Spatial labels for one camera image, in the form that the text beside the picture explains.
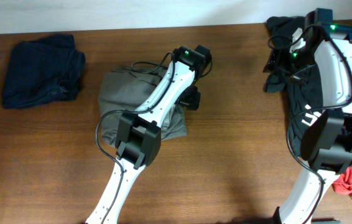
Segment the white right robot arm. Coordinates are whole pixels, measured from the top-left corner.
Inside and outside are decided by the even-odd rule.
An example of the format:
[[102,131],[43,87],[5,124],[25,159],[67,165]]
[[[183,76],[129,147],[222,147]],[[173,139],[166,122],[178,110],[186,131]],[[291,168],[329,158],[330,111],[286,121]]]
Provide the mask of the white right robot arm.
[[303,134],[295,158],[302,170],[274,223],[311,223],[328,188],[352,167],[352,42],[326,37],[317,45],[297,42],[290,52],[297,58],[306,50],[314,51],[320,73],[321,115]]

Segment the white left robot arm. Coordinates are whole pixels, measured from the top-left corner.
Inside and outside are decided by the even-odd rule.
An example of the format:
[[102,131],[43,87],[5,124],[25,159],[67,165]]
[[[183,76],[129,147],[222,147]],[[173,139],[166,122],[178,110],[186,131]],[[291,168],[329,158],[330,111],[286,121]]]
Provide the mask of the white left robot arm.
[[184,62],[172,62],[155,90],[132,113],[123,112],[116,136],[116,158],[107,186],[88,224],[117,223],[139,174],[155,159],[161,146],[161,126],[167,113],[190,87],[197,71]]

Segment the folded dark navy garment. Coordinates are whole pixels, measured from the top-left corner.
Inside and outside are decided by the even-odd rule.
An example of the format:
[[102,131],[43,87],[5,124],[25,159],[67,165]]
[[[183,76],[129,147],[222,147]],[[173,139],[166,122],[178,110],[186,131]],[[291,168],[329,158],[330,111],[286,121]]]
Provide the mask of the folded dark navy garment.
[[85,54],[76,49],[71,34],[19,42],[7,66],[2,107],[24,109],[75,100],[85,63]]

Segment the grey shorts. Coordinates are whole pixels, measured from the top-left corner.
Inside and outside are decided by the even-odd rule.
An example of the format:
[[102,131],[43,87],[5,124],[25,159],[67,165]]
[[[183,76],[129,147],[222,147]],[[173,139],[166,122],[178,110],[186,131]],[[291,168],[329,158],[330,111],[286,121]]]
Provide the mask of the grey shorts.
[[[115,111],[101,122],[101,137],[106,144],[115,146],[120,111],[135,111],[146,103],[166,76],[166,71],[166,68],[160,68],[152,73],[139,73],[130,68],[120,68],[104,75],[98,96],[100,115]],[[186,136],[187,125],[182,106],[174,104],[166,112],[161,124],[161,140]]]

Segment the black t-shirt with white print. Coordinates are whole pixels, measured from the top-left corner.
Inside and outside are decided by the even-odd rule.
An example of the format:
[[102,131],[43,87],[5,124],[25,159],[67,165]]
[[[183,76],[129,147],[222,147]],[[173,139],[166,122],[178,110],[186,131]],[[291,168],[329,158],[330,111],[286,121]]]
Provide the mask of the black t-shirt with white print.
[[[272,35],[292,36],[292,34],[300,27],[304,27],[304,18],[298,17],[270,17],[266,21],[267,30]],[[304,85],[287,83],[285,85],[265,84],[264,91],[268,93],[276,93],[285,91],[289,103],[289,118],[292,119],[297,113],[309,108],[321,107],[322,88],[320,81],[320,73],[318,68],[310,74],[308,83]],[[300,156],[300,144],[304,132],[310,126],[312,119],[307,115],[299,116],[293,120],[292,130],[289,132],[289,139],[292,141],[292,149],[296,156]]]

